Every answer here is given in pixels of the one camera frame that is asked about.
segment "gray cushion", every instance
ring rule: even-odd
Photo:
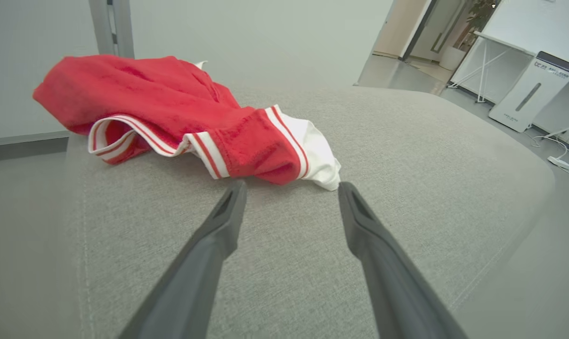
[[[530,150],[431,94],[233,88],[242,105],[311,120],[342,169],[456,311],[530,230],[554,187]],[[119,333],[232,179],[199,159],[147,153],[110,166],[69,141],[67,221],[83,337]],[[375,337],[362,268],[336,192],[255,178],[239,248],[226,261],[209,337]]]

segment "white cable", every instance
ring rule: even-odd
[[[566,144],[563,144],[561,141],[559,141],[559,140],[557,140],[557,139],[552,139],[552,138],[550,138],[550,137],[545,137],[545,136],[540,136],[540,135],[538,135],[538,136],[536,136],[536,137],[532,137],[531,135],[529,135],[529,134],[527,133],[527,131],[523,131],[523,133],[525,133],[525,135],[527,135],[528,137],[530,137],[530,139],[532,139],[532,141],[534,141],[534,144],[531,144],[533,147],[541,147],[540,144],[538,143],[538,141],[536,140],[537,137],[541,137],[542,139],[549,139],[549,140],[552,140],[552,141],[558,143],[559,145],[563,146],[563,148],[565,148],[565,152],[563,152],[562,155],[556,157],[557,159],[562,158],[563,156],[565,156],[565,154],[567,154],[567,152],[569,152],[569,149],[567,148]],[[559,167],[559,168],[562,169],[563,171],[569,173],[569,170],[568,170],[568,169],[565,169],[565,168],[563,168],[563,167]]]
[[[538,135],[538,136],[536,136],[536,137],[532,137],[532,136],[530,136],[528,133],[526,133],[526,132],[524,132],[524,133],[525,133],[528,137],[531,137],[532,140],[535,142],[535,144],[532,144],[533,147],[541,147],[540,144],[538,143],[538,141],[536,140],[537,137],[541,137],[542,139],[549,139],[549,140],[552,140],[552,141],[558,143],[559,145],[563,146],[563,148],[565,148],[565,152],[563,152],[562,155],[556,157],[557,159],[562,158],[565,154],[567,154],[567,152],[569,152],[569,149],[567,148],[567,146],[565,146],[565,144],[563,144],[562,142],[560,142],[560,141],[558,141],[558,140],[556,140],[556,139],[552,139],[551,137],[544,137],[544,136],[541,136],[541,135]]]

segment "potted plant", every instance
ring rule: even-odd
[[[467,18],[467,26],[463,30],[461,36],[452,46],[446,47],[442,54],[439,65],[451,71],[454,71],[461,64],[461,61],[467,55],[468,50],[474,44],[477,36],[472,34],[474,31],[481,32],[485,24],[488,23],[489,17],[492,16],[496,8],[497,0],[475,0],[469,11],[470,17]]]

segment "gray floor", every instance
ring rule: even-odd
[[[446,89],[441,81],[395,59],[372,56],[360,86],[439,95],[543,159],[562,153],[553,142],[530,147],[525,134],[489,120],[489,106],[475,105],[471,96]],[[65,153],[60,147],[46,148],[54,153],[15,159],[0,150],[0,338],[73,337],[56,321],[70,310],[52,302],[69,293],[68,286],[58,283],[64,281],[69,262],[56,255]],[[553,171],[557,192],[545,216],[457,316],[472,339],[569,339],[569,174]]]
[[[501,129],[542,159],[563,152],[552,141],[541,142],[541,148],[531,147],[527,135],[488,118],[490,106],[475,104],[470,95],[447,89],[443,82],[399,60],[371,56],[359,84],[439,95]],[[528,133],[538,135],[531,129]],[[569,154],[563,159],[569,162]],[[569,174],[551,167],[556,195],[545,215],[508,264],[485,282],[457,316],[472,339],[569,339]]]

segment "baseboard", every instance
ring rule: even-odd
[[[452,84],[454,84],[454,82],[451,80],[451,81],[448,81],[448,84],[447,84],[447,85],[450,86],[450,85],[452,85]],[[470,89],[466,89],[466,88],[464,88],[464,87],[461,86],[461,85],[458,85],[458,88],[456,88],[456,89],[458,89],[458,90],[460,90],[460,91],[462,91],[462,92],[465,92],[466,94],[468,94],[468,95],[472,96],[473,98],[477,99],[477,96],[478,96],[477,93],[473,92],[473,91],[470,90]],[[487,103],[488,105],[490,105],[490,106],[492,106],[492,107],[494,107],[494,106],[496,105],[496,104],[493,103],[493,101],[489,101],[489,100],[488,100],[487,98],[485,98],[485,97],[482,97],[482,98],[485,100],[485,103]]]
[[[394,58],[394,59],[399,58],[398,56],[395,56],[393,54],[377,52],[377,51],[373,51],[373,56],[380,56],[380,57],[387,57],[387,58]]]
[[[54,139],[0,145],[0,161],[65,152],[68,141],[69,138],[66,137],[55,137]]]
[[[428,58],[421,58],[420,56],[408,56],[409,59],[414,59],[422,62],[428,62],[430,64],[439,65],[439,62],[436,60],[431,60]]]
[[[21,142],[40,141],[48,139],[58,139],[61,137],[69,137],[69,131],[56,131],[50,133],[39,133],[32,135],[19,135],[17,137],[0,137],[0,145],[19,144]]]

